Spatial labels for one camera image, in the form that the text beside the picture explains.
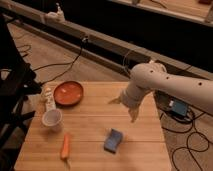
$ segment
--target cable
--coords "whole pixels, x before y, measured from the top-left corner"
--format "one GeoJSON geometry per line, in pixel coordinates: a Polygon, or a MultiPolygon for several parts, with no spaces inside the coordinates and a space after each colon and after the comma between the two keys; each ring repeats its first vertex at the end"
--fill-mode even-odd
{"type": "Polygon", "coordinates": [[[81,56],[81,53],[82,53],[82,50],[83,50],[83,45],[81,45],[81,48],[80,48],[80,51],[78,53],[78,55],[75,57],[75,59],[71,62],[68,62],[68,63],[58,63],[58,64],[49,64],[49,65],[45,65],[45,66],[42,66],[42,67],[39,67],[37,69],[34,69],[33,71],[38,71],[40,69],[43,69],[43,68],[46,68],[46,67],[50,67],[50,66],[56,66],[56,65],[70,65],[64,72],[60,73],[59,75],[56,75],[55,77],[53,77],[52,79],[48,80],[48,81],[44,81],[41,83],[41,85],[47,83],[47,82],[50,82],[50,81],[53,81],[59,77],[61,77],[62,75],[64,75],[65,73],[67,73],[69,70],[72,69],[74,63],[78,60],[78,58],[81,56]]]}
{"type": "Polygon", "coordinates": [[[127,51],[127,53],[123,57],[122,66],[123,66],[124,72],[127,74],[127,76],[129,78],[130,78],[130,70],[129,70],[129,67],[128,67],[129,66],[129,58],[127,58],[127,56],[130,55],[132,53],[132,51],[135,51],[135,50],[138,50],[138,49],[141,49],[141,48],[142,47],[137,47],[137,48],[130,49],[130,50],[127,51]]]}
{"type": "Polygon", "coordinates": [[[192,154],[192,151],[194,151],[194,152],[206,152],[206,151],[209,149],[210,145],[209,145],[209,142],[207,141],[207,147],[204,148],[204,149],[202,149],[202,150],[197,150],[197,149],[191,148],[191,147],[189,146],[189,140],[190,140],[190,138],[191,138],[193,135],[195,135],[195,134],[198,134],[198,135],[199,135],[200,137],[202,137],[204,140],[207,140],[206,136],[205,136],[203,133],[197,132],[197,131],[192,132],[192,133],[189,134],[189,136],[188,136],[187,139],[186,139],[186,147],[185,147],[185,146],[182,146],[182,147],[176,148],[176,149],[172,152],[172,163],[173,163],[175,169],[178,170],[178,171],[179,171],[180,169],[178,169],[178,167],[177,167],[177,165],[176,165],[176,163],[175,163],[175,153],[176,153],[177,151],[181,150],[181,149],[187,149],[187,151],[189,152],[190,156],[191,156],[192,159],[195,161],[195,163],[197,164],[197,166],[199,167],[199,169],[200,169],[201,171],[203,171],[201,165],[199,164],[199,162],[197,161],[197,159],[195,158],[195,156],[192,154]]]}
{"type": "Polygon", "coordinates": [[[155,1],[155,0],[149,0],[149,1],[151,1],[151,2],[153,2],[153,3],[155,3],[155,4],[160,5],[160,6],[163,7],[164,9],[167,9],[167,7],[166,7],[164,4],[162,4],[161,2],[158,2],[158,1],[155,1]]]}
{"type": "Polygon", "coordinates": [[[181,70],[181,71],[179,71],[179,72],[177,72],[176,73],[176,75],[180,75],[180,74],[182,74],[183,72],[186,72],[186,71],[188,71],[190,68],[192,68],[193,66],[192,65],[190,65],[190,66],[188,66],[188,67],[186,67],[185,69],[183,69],[183,70],[181,70]]]}
{"type": "Polygon", "coordinates": [[[31,45],[29,45],[29,44],[17,46],[18,49],[23,48],[23,47],[27,47],[27,49],[20,50],[19,52],[27,52],[27,51],[29,51],[31,49],[31,45]]]}
{"type": "MultiPolygon", "coordinates": [[[[203,133],[201,133],[201,132],[196,128],[196,124],[195,124],[195,121],[196,121],[197,119],[199,119],[201,116],[204,116],[204,114],[207,114],[207,113],[202,112],[202,113],[200,113],[198,116],[195,117],[195,113],[194,113],[194,111],[193,111],[192,109],[190,109],[189,112],[192,114],[192,120],[191,120],[192,122],[191,122],[191,127],[190,127],[188,130],[180,132],[180,131],[171,130],[171,129],[164,128],[164,127],[163,127],[163,129],[165,129],[165,130],[167,130],[167,131],[169,131],[169,132],[172,132],[172,133],[182,134],[182,133],[188,133],[188,132],[190,132],[190,131],[194,128],[195,131],[194,131],[194,132],[191,132],[191,133],[187,136],[187,139],[186,139],[186,146],[178,147],[178,148],[176,148],[176,149],[172,152],[172,163],[173,163],[175,169],[179,171],[180,169],[177,167],[177,165],[176,165],[176,163],[175,163],[175,154],[176,154],[177,151],[186,149],[186,150],[189,152],[190,156],[192,157],[193,161],[194,161],[194,162],[196,163],[196,165],[198,166],[198,168],[199,168],[201,171],[203,171],[203,168],[201,167],[200,163],[197,161],[197,159],[195,158],[195,156],[193,155],[192,152],[206,152],[206,151],[210,148],[210,144],[213,145],[213,142],[211,142],[211,141],[206,137],[206,135],[204,135],[203,133]],[[205,141],[207,142],[207,146],[206,146],[204,149],[198,150],[198,149],[195,149],[195,148],[191,148],[191,147],[190,147],[190,144],[189,144],[190,139],[191,139],[194,135],[196,135],[196,134],[199,135],[203,140],[205,140],[205,141]]],[[[164,115],[165,115],[165,113],[162,113],[161,116],[160,116],[160,118],[162,119],[164,115]]]]}
{"type": "Polygon", "coordinates": [[[24,33],[24,34],[22,34],[21,36],[18,36],[18,37],[12,36],[12,38],[18,40],[18,39],[23,38],[23,37],[26,36],[27,34],[28,34],[28,33],[24,33]]]}
{"type": "Polygon", "coordinates": [[[174,115],[170,113],[169,111],[164,111],[166,115],[174,119],[176,122],[181,123],[181,124],[191,124],[193,119],[195,118],[195,113],[192,111],[188,111],[188,114],[190,114],[190,117],[186,115],[184,118],[179,118],[177,115],[174,115]]]}
{"type": "Polygon", "coordinates": [[[24,53],[23,55],[21,55],[22,56],[22,58],[25,58],[25,57],[27,57],[29,54],[26,52],[26,53],[24,53]]]}

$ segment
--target white cup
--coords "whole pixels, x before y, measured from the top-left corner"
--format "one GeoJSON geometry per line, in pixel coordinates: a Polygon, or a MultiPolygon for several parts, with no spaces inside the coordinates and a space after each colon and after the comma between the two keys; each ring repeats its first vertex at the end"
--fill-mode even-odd
{"type": "Polygon", "coordinates": [[[54,132],[62,130],[62,113],[58,109],[46,111],[42,116],[42,123],[54,132]]]}

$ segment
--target white bottle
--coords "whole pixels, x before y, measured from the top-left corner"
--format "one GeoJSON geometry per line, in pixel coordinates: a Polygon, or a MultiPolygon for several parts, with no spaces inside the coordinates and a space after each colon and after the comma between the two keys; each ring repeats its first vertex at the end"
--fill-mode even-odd
{"type": "Polygon", "coordinates": [[[58,11],[57,11],[58,20],[60,22],[64,22],[65,21],[64,12],[61,10],[59,3],[56,3],[56,5],[57,5],[57,9],[58,9],[58,11]]]}
{"type": "Polygon", "coordinates": [[[46,111],[56,109],[55,99],[53,97],[53,92],[51,88],[49,87],[45,88],[44,98],[45,98],[46,111]]]}

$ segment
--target floor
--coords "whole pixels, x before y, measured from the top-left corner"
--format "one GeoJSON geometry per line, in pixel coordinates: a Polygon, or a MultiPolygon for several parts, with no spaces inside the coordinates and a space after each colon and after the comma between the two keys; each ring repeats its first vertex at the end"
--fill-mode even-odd
{"type": "MultiPolygon", "coordinates": [[[[10,32],[14,38],[16,46],[19,47],[19,51],[26,51],[28,47],[20,47],[22,45],[30,45],[31,49],[27,51],[28,56],[24,59],[31,63],[32,68],[47,65],[50,63],[61,63],[72,61],[76,57],[76,53],[67,50],[51,41],[45,40],[44,38],[36,35],[32,32],[28,32],[20,26],[9,24],[10,32]]],[[[37,73],[37,81],[43,82],[54,78],[57,74],[62,73],[66,70],[66,66],[55,66],[39,70],[37,73]]],[[[110,68],[100,65],[86,57],[80,56],[77,62],[74,64],[73,68],[69,70],[63,76],[57,78],[56,80],[76,80],[76,81],[128,81],[128,78],[121,75],[110,68]]],[[[30,110],[35,107],[38,97],[30,97],[30,101],[25,104],[25,111],[30,110]]],[[[164,94],[156,94],[156,102],[159,107],[164,107],[168,104],[168,97],[164,94]]],[[[172,120],[170,117],[163,115],[161,118],[162,126],[175,131],[187,130],[190,125],[179,124],[172,120]]],[[[206,135],[206,137],[213,141],[213,118],[208,115],[203,115],[195,121],[195,125],[199,132],[206,135]]],[[[211,171],[213,169],[213,148],[210,148],[206,152],[195,152],[195,150],[202,151],[206,148],[207,142],[203,139],[203,136],[199,134],[194,134],[194,129],[191,131],[181,134],[172,133],[164,129],[164,135],[166,139],[166,145],[168,147],[168,152],[170,158],[172,159],[172,152],[178,147],[186,147],[187,137],[191,134],[189,138],[189,147],[191,150],[186,148],[181,148],[175,153],[175,163],[179,170],[183,171],[199,171],[201,170],[195,161],[190,156],[191,152],[193,156],[197,159],[202,167],[203,171],[211,171]]],[[[20,146],[23,135],[21,133],[15,133],[13,139],[9,141],[7,147],[18,147],[20,146]]]]}

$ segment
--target blue sponge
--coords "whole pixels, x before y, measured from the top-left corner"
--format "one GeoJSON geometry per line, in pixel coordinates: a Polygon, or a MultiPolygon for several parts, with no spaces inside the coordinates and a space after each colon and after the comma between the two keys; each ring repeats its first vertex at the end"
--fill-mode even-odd
{"type": "Polygon", "coordinates": [[[122,141],[122,138],[123,134],[121,132],[112,129],[109,137],[104,142],[104,149],[111,153],[116,153],[116,149],[122,141]]]}

